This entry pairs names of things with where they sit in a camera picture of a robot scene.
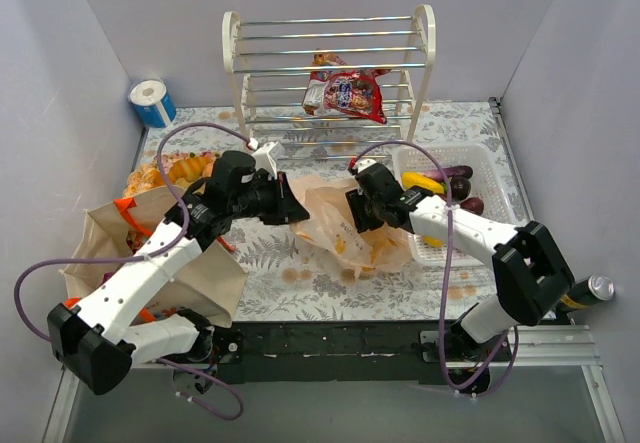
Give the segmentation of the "peach plastic grocery bag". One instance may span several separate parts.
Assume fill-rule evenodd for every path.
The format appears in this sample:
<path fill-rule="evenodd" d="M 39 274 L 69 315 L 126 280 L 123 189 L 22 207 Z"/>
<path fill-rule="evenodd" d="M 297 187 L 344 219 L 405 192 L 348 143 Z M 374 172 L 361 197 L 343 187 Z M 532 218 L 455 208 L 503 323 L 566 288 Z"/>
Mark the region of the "peach plastic grocery bag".
<path fill-rule="evenodd" d="M 388 225 L 358 233 L 346 193 L 356 188 L 353 178 L 323 179 L 307 175 L 292 179 L 294 196 L 310 218 L 290 226 L 307 243 L 334 256 L 356 275 L 399 272 L 410 260 L 408 237 Z"/>

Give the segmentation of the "yellow lemon toy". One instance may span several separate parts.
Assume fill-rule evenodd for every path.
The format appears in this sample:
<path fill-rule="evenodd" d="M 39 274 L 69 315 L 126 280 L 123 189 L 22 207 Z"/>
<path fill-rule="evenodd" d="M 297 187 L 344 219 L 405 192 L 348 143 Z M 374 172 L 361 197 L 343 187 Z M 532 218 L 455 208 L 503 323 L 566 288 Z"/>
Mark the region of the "yellow lemon toy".
<path fill-rule="evenodd" d="M 424 236 L 423 237 L 423 242 L 431 247 L 434 248 L 440 248 L 444 245 L 444 243 L 438 239 L 432 238 L 432 237 L 427 237 Z"/>

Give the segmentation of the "dark plum toy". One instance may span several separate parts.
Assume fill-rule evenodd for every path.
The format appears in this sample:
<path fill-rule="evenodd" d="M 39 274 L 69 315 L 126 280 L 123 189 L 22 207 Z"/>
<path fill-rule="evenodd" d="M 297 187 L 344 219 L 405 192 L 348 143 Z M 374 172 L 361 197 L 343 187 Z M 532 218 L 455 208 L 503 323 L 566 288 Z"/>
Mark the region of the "dark plum toy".
<path fill-rule="evenodd" d="M 484 213 L 485 204 L 479 197 L 470 197 L 460 203 L 460 208 L 481 216 Z"/>

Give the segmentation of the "canvas tote bag orange handles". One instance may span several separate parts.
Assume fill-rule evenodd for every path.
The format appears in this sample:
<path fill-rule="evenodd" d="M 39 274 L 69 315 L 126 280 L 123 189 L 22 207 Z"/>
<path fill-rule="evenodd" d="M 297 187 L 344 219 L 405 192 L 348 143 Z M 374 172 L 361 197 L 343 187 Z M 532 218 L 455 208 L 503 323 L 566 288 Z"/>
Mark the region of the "canvas tote bag orange handles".
<path fill-rule="evenodd" d="M 134 206 L 122 217 L 115 202 L 87 211 L 83 236 L 75 258 L 121 258 L 130 256 L 128 234 L 138 224 L 149 231 L 156 228 L 164 214 L 176 203 L 165 187 L 157 187 L 134 196 Z M 67 296 L 86 297 L 98 289 L 115 272 L 117 264 L 69 264 L 62 270 Z M 164 319 L 180 309 L 191 309 L 216 326 L 232 324 L 248 273 L 226 249 L 215 242 L 190 262 L 145 305 L 138 323 Z"/>

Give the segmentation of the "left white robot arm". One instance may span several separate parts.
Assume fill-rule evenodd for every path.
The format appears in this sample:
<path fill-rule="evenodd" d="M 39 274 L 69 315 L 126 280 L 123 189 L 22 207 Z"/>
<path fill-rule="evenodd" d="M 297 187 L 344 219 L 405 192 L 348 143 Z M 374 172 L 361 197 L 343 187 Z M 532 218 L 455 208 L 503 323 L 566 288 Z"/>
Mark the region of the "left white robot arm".
<path fill-rule="evenodd" d="M 253 154 L 229 150 L 210 178 L 189 188 L 164 216 L 145 245 L 100 288 L 72 307 L 57 305 L 47 316 L 53 354 L 94 394 L 115 388 L 137 365 L 177 355 L 209 359 L 214 326 L 190 309 L 151 323 L 135 324 L 144 306 L 194 261 L 233 221 L 258 218 L 266 225 L 308 219 L 284 172 L 277 170 L 277 144 Z"/>

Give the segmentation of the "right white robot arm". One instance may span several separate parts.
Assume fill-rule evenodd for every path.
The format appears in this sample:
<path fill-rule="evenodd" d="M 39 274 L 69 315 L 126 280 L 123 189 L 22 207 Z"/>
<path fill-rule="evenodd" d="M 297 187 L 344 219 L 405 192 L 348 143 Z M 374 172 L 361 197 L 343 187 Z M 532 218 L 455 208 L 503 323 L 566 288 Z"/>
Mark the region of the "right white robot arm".
<path fill-rule="evenodd" d="M 495 295 L 446 329 L 446 348 L 471 357 L 514 326 L 533 327 L 574 285 L 573 273 L 543 224 L 500 223 L 449 206 L 419 186 L 403 189 L 391 171 L 374 160 L 353 162 L 349 171 L 358 184 L 346 194 L 358 232 L 388 225 L 435 238 L 492 270 Z"/>

